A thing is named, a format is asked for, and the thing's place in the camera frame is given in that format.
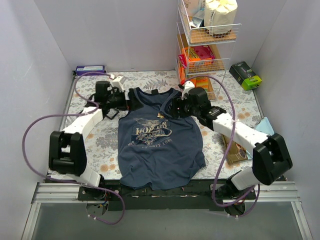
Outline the navy blue printed t-shirt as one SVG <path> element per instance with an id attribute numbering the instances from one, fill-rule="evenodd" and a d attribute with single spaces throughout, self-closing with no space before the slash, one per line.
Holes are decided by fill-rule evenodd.
<path id="1" fill-rule="evenodd" d="M 206 166 L 203 137 L 189 116 L 174 119 L 169 107 L 181 93 L 133 90 L 141 105 L 118 121 L 120 183 L 133 189 L 168 190 L 187 185 Z"/>

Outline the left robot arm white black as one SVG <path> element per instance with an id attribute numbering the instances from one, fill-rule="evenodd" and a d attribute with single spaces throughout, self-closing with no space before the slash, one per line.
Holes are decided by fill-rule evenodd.
<path id="1" fill-rule="evenodd" d="M 125 92 L 124 76 L 111 81 L 97 81 L 92 95 L 79 116 L 62 131 L 54 131 L 49 140 L 49 169 L 67 175 L 78 183 L 90 185 L 89 194 L 95 200 L 106 196 L 103 177 L 87 166 L 85 139 L 104 118 L 113 120 L 120 111 L 136 110 L 142 105 L 134 91 Z"/>

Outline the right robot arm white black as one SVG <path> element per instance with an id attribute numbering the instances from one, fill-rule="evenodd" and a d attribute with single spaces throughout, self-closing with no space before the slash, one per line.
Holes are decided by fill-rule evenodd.
<path id="1" fill-rule="evenodd" d="M 233 174 L 219 188 L 213 188 L 218 198 L 237 199 L 254 185 L 269 186 L 293 167 L 285 139 L 280 134 L 268 135 L 235 121 L 226 110 L 212 106 L 200 87 L 173 97 L 169 113 L 176 119 L 194 116 L 201 125 L 229 137 L 251 154 L 251 167 Z"/>

